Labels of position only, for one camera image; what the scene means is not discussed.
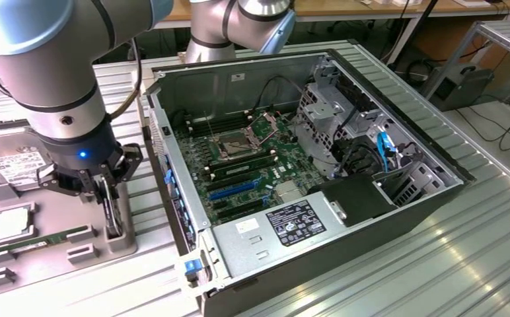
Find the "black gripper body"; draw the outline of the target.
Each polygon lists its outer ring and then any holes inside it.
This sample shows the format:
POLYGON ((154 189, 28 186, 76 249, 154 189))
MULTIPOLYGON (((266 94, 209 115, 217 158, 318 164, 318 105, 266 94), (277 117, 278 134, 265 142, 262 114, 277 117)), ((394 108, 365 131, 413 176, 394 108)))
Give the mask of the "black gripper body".
MULTIPOLYGON (((52 157, 52 165, 44 168, 88 170, 93 180, 101 173, 98 165, 108 160, 118 147, 110 116, 105 116, 98 126, 80 137, 56 139, 42 135, 41 140, 52 157)), ((94 194, 98 194, 97 183, 94 194)))

